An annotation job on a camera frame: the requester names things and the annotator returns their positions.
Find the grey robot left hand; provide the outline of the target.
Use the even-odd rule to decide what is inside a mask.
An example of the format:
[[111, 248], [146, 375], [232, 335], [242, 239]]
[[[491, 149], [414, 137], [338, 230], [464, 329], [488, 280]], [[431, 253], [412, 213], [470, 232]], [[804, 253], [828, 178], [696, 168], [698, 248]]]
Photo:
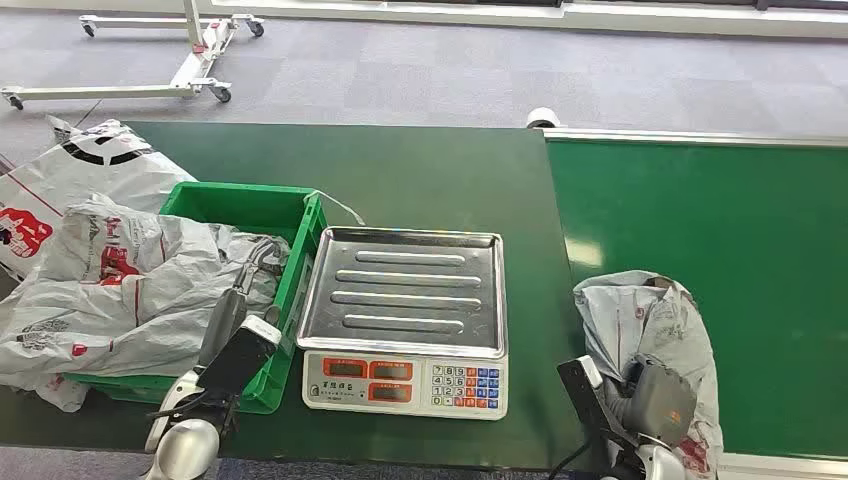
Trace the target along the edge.
[[223, 349], [233, 333], [244, 321], [247, 297], [257, 272], [265, 272], [273, 279], [282, 275], [281, 262], [286, 257], [282, 240], [272, 237], [260, 240], [238, 269], [230, 287], [218, 298], [201, 343], [197, 365], [208, 368]]

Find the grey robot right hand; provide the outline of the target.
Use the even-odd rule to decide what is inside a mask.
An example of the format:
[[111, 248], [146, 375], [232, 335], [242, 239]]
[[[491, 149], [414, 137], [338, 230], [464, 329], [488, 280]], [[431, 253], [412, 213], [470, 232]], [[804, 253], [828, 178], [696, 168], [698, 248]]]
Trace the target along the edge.
[[694, 419], [697, 396], [690, 382], [658, 358], [639, 354], [625, 377], [619, 417], [629, 431], [669, 448], [678, 446]]

